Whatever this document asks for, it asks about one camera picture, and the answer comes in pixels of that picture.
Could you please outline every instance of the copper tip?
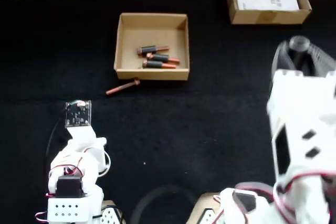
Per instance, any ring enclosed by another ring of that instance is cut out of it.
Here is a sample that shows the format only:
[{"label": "copper tip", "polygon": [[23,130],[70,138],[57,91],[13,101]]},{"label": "copper tip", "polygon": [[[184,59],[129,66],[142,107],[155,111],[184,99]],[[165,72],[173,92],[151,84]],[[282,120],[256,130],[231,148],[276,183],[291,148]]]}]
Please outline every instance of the copper tip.
[{"label": "copper tip", "polygon": [[176,68],[174,64],[162,63],[162,68]]},{"label": "copper tip", "polygon": [[157,51],[167,51],[169,50],[169,46],[162,46],[162,47],[156,47]]},{"label": "copper tip", "polygon": [[134,83],[135,83],[135,85],[139,85],[140,84],[140,80],[138,78],[135,78],[134,79]]},{"label": "copper tip", "polygon": [[180,63],[180,60],[179,59],[176,59],[176,58],[169,58],[168,61],[170,62],[174,62],[174,63]]}]

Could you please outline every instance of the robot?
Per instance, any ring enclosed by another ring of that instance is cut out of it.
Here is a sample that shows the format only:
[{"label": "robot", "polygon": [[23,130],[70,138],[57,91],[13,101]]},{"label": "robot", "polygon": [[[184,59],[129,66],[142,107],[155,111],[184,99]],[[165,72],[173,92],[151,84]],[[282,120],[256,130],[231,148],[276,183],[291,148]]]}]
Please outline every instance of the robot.
[{"label": "robot", "polygon": [[96,137],[91,126],[91,101],[66,103],[65,128],[72,139],[51,162],[48,174],[48,210],[35,218],[50,224],[123,223],[117,207],[103,206],[103,191],[96,185],[111,167],[104,150],[105,137]]},{"label": "robot", "polygon": [[224,189],[213,196],[219,211],[205,208],[198,224],[336,223],[330,201],[336,176],[335,69],[336,62],[306,37],[278,46],[267,102],[276,183]]}]

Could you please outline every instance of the cardboard box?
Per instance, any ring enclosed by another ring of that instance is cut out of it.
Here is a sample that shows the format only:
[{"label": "cardboard box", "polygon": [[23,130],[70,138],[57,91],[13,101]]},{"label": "cardboard box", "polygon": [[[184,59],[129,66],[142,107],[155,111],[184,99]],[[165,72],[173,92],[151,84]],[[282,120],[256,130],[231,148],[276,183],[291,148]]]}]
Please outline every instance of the cardboard box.
[{"label": "cardboard box", "polygon": [[[176,69],[142,68],[136,49],[169,46],[162,52],[178,58]],[[119,18],[114,69],[119,79],[187,80],[190,70],[188,19],[185,14],[122,13]]]},{"label": "cardboard box", "polygon": [[311,12],[308,0],[297,0],[299,10],[239,10],[237,0],[227,0],[232,24],[302,24]]}]

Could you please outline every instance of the black fabric surface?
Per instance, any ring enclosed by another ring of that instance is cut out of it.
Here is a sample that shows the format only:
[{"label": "black fabric surface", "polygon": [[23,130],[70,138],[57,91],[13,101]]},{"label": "black fabric surface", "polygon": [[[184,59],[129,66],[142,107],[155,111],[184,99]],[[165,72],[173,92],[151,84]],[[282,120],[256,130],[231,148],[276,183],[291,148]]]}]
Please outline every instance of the black fabric surface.
[{"label": "black fabric surface", "polygon": [[[145,208],[141,224],[185,223],[207,191],[272,184],[266,101],[275,49],[305,35],[336,53],[335,0],[310,2],[303,26],[233,26],[226,0],[0,0],[2,222],[35,223],[34,213],[46,209],[44,152],[73,99],[92,100],[92,126],[113,159],[98,184],[128,222],[156,188],[166,193]],[[188,14],[188,82],[143,81],[105,96],[124,83],[112,67],[121,12]],[[59,127],[52,156],[67,139]]]}]

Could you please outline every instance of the white robot body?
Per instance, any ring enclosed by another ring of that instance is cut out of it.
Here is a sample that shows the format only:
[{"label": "white robot body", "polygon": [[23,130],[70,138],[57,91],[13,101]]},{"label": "white robot body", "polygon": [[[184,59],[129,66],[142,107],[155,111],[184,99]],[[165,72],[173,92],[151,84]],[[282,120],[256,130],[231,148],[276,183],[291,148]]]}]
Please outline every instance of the white robot body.
[{"label": "white robot body", "polygon": [[50,165],[47,219],[37,218],[44,212],[35,217],[50,224],[98,224],[104,218],[109,218],[106,223],[119,224],[116,209],[106,209],[102,215],[104,193],[96,182],[108,172],[111,159],[104,150],[106,138],[96,137],[91,127],[91,101],[67,103],[66,116],[72,139]]},{"label": "white robot body", "polygon": [[[336,177],[336,63],[307,39],[294,39],[299,45],[296,59],[287,55],[285,42],[277,49],[267,103],[276,183],[240,183],[224,189],[221,210],[210,224],[330,223],[325,193],[333,182],[324,180]],[[314,64],[314,69],[308,66],[309,74],[307,68],[296,69],[303,66],[304,50]],[[276,62],[285,68],[277,69]],[[274,202],[268,204],[253,191],[268,194]],[[254,195],[255,208],[244,209],[233,192]]]}]

